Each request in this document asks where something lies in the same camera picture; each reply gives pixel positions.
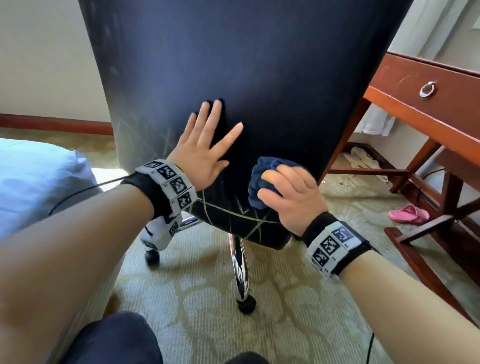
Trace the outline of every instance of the wooden desk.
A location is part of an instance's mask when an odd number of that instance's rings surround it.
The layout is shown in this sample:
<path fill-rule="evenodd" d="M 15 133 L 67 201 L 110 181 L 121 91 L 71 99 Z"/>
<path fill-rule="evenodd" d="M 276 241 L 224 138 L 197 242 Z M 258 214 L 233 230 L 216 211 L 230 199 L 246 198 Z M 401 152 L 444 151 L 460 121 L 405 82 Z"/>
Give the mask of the wooden desk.
<path fill-rule="evenodd" d="M 420 97 L 420 90 L 430 81 L 436 82 L 436 91 L 431 96 Z M 355 168 L 332 169 L 333 162 L 344 150 L 347 141 L 372 103 L 427 135 L 429 140 L 406 170 L 390 169 L 383 172 L 382 170 L 372 171 Z M 443 159 L 439 160 L 447 168 L 441 194 L 415 175 L 415 172 L 440 146 L 445 146 L 448 150 L 442 157 Z M 468 259 L 464 258 L 465 254 L 459 253 L 477 251 L 477 247 L 470 243 L 467 244 L 463 240 L 454 247 L 450 244 L 453 239 L 456 239 L 451 234 L 458 230 L 456 221 L 480 209 L 480 199 L 457 208 L 463 185 L 462 179 L 466 181 L 472 178 L 472 176 L 466 175 L 468 168 L 458 171 L 457 166 L 460 164 L 475 168 L 480 167 L 480 74 L 431 61 L 387 53 L 365 92 L 364 98 L 358 103 L 346 133 L 324 176 L 327 173 L 397 176 L 391 192 L 400 192 L 408 180 L 426 191 L 432 203 L 438 205 L 438 216 L 434 216 L 434 220 L 427 222 L 409 234 L 402 235 L 400 230 L 396 228 L 386 228 L 385 233 L 399 249 L 419 279 L 471 320 L 460 303 L 410 244 L 411 241 L 428 233 L 432 233 L 434 238 L 439 237 L 436 240 L 440 242 L 442 241 L 440 235 L 442 235 L 443 241 L 447 242 L 443 245 L 445 250 L 480 284 L 479 270 L 465 268 L 464 263 Z M 479 180 L 476 182 L 470 181 L 469 184 L 476 185 L 476 183 L 480 183 Z M 480 255 L 478 255 L 474 265 L 479 265 L 479 262 Z"/>

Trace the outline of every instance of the beige carpet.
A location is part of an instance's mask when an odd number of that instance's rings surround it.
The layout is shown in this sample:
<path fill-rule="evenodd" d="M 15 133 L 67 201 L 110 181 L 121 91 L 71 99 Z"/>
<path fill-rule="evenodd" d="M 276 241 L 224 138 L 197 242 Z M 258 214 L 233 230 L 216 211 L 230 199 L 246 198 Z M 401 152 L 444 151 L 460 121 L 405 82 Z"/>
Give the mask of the beige carpet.
<path fill-rule="evenodd" d="M 113 138 L 82 134 L 11 131 L 0 137 L 47 141 L 83 152 L 97 170 L 118 165 Z M 345 159 L 337 161 L 345 167 Z M 387 212 L 404 206 L 374 176 L 328 175 L 321 185 L 331 211 L 347 221 L 392 263 L 410 268 L 383 233 L 397 226 Z M 480 293 L 431 238 L 418 240 L 421 252 L 465 308 L 480 317 Z M 127 252 L 106 314 L 143 314 L 157 334 L 166 363 L 223 363 L 255 351 L 271 363 L 363 363 L 371 331 L 347 290 L 322 279 L 291 242 L 282 251 L 246 243 L 252 294 L 251 316 L 237 309 L 234 275 L 225 232 L 200 224 L 179 233 L 149 270 L 145 247 L 136 240 Z M 390 363 L 375 341 L 371 363 Z"/>

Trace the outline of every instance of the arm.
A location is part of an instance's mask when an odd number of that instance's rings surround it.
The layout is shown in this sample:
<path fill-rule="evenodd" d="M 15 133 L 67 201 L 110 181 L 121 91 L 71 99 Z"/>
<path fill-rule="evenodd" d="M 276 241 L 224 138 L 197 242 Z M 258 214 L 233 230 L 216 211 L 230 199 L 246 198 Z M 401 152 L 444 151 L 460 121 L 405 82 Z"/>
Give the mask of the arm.
<path fill-rule="evenodd" d="M 307 245 L 317 217 L 328 211 L 314 178 L 302 168 L 279 166 L 262 178 L 283 197 L 262 189 L 258 197 Z M 395 363 L 475 363 L 480 331 L 456 310 L 375 251 L 354 259 L 340 279 Z"/>
<path fill-rule="evenodd" d="M 222 105 L 216 101 L 210 116 L 209 109 L 203 103 L 198 117 L 192 114 L 168 157 L 197 191 L 226 168 L 219 159 L 243 129 L 238 124 L 210 148 Z M 123 184 L 0 243 L 0 363 L 30 363 L 48 354 L 154 211 L 165 210 L 158 200 Z"/>

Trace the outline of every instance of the forearm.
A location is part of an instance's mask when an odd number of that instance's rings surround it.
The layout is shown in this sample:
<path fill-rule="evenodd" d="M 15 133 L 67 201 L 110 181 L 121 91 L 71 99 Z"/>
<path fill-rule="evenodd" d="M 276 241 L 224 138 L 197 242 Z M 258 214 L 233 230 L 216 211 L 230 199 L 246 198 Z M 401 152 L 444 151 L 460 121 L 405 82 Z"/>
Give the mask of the forearm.
<path fill-rule="evenodd" d="M 369 251 L 340 278 L 395 363 L 473 363 L 480 331 L 440 297 Z"/>
<path fill-rule="evenodd" d="M 112 272 L 154 213 L 136 187 L 121 185 L 9 237 L 0 248 L 0 340 L 23 354 L 47 350 Z M 0 362 L 23 361 L 5 358 Z"/>

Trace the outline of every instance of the cleaning rag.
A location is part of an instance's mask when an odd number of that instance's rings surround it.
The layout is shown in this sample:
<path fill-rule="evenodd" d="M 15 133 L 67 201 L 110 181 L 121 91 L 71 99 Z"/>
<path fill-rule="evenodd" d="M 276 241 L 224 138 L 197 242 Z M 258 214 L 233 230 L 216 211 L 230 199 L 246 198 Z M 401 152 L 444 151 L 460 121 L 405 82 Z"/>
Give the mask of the cleaning rag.
<path fill-rule="evenodd" d="M 259 210 L 263 210 L 268 207 L 258 198 L 258 191 L 261 188 L 267 188 L 276 193 L 278 193 L 278 191 L 270 182 L 262 180 L 262 174 L 266 170 L 276 170 L 276 168 L 281 164 L 285 164 L 289 167 L 305 168 L 304 166 L 287 159 L 280 159 L 274 157 L 258 158 L 257 165 L 252 169 L 252 180 L 248 185 L 248 202 L 250 202 L 250 206 Z"/>

